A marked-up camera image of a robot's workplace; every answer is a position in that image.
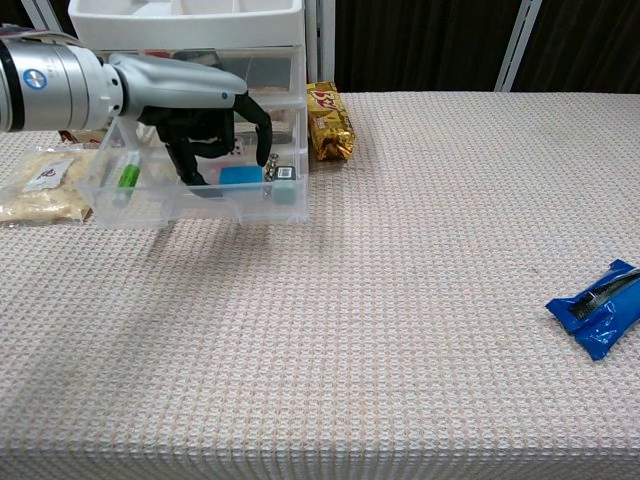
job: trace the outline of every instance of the blue wrapper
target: blue wrapper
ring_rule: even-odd
[[[555,298],[547,308],[593,360],[604,358],[640,320],[640,269],[622,260],[573,298]]]

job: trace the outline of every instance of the gold wrapper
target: gold wrapper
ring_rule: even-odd
[[[356,136],[333,82],[307,85],[311,143],[318,160],[348,160]]]

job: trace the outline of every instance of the tablecloth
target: tablecloth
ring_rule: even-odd
[[[1,478],[637,478],[640,329],[544,305],[640,263],[640,97],[344,100],[306,225],[0,231]]]

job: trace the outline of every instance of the plastic bag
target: plastic bag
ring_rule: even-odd
[[[89,204],[75,187],[97,150],[71,145],[24,153],[0,189],[0,225],[82,222]]]
[[[573,298],[555,298],[547,309],[593,360],[600,360],[640,320],[640,269],[616,260],[589,288]]]

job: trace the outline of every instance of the beige bag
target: beige bag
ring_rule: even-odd
[[[84,145],[25,152],[0,189],[0,225],[82,222],[90,206],[75,182],[85,176],[96,152]]]

